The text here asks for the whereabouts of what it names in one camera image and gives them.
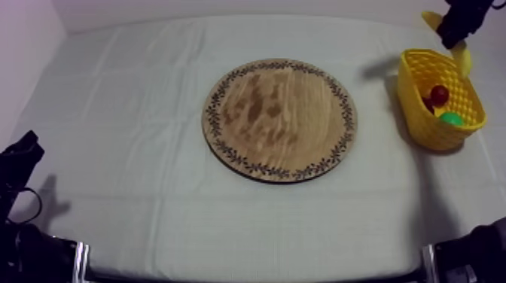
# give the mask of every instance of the floral border pattern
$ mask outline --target floral border pattern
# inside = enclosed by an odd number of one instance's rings
[[[345,133],[341,136],[337,145],[331,149],[327,157],[323,157],[318,163],[311,163],[304,169],[288,170],[283,168],[269,167],[261,163],[250,163],[248,157],[242,157],[237,153],[237,150],[228,146],[225,141],[220,139],[221,136],[221,118],[218,109],[221,106],[221,100],[225,97],[227,89],[230,84],[237,78],[244,77],[250,72],[257,70],[269,69],[283,69],[291,68],[294,71],[300,71],[304,74],[312,74],[320,78],[324,78],[327,85],[331,88],[331,92],[340,100],[340,107],[342,108],[341,117],[344,120],[346,128]],[[218,85],[217,90],[211,96],[211,102],[205,110],[206,119],[210,125],[210,133],[215,138],[212,143],[216,150],[220,151],[227,159],[230,165],[241,166],[248,173],[261,173],[262,175],[276,176],[279,180],[294,178],[295,181],[302,181],[307,178],[314,178],[331,168],[334,168],[341,162],[341,154],[346,152],[349,143],[353,140],[353,131],[355,130],[355,123],[353,121],[353,108],[349,104],[349,97],[343,93],[343,90],[338,85],[336,80],[325,74],[324,71],[308,66],[304,63],[295,63],[292,61],[281,62],[259,62],[247,65],[243,68],[233,70],[228,76]]]

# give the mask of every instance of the white tablecloth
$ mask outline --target white tablecloth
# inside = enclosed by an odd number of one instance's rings
[[[409,272],[419,248],[506,215],[504,46],[470,41],[489,124],[458,152],[409,142],[394,89],[428,29],[300,16],[233,16],[71,36],[13,140],[46,149],[29,185],[47,232],[92,246],[97,270],[206,281],[315,281]],[[245,62],[291,58],[349,91],[358,135],[328,174],[276,186],[225,168],[203,139],[212,86]],[[19,214],[30,199],[20,198]]]

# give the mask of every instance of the round wooden tray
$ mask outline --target round wooden tray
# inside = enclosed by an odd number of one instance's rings
[[[350,150],[357,112],[335,78],[305,62],[267,59],[229,72],[203,109],[215,155],[247,177],[274,183],[325,174]]]

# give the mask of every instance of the white wall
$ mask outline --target white wall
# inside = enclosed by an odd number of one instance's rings
[[[305,14],[421,26],[423,10],[446,12],[444,0],[54,0],[71,32],[119,23],[224,14]]]
[[[0,0],[0,150],[65,36],[50,0]]]

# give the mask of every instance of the green fruit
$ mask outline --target green fruit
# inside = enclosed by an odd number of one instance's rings
[[[455,126],[464,126],[464,120],[455,112],[444,112],[439,119]]]

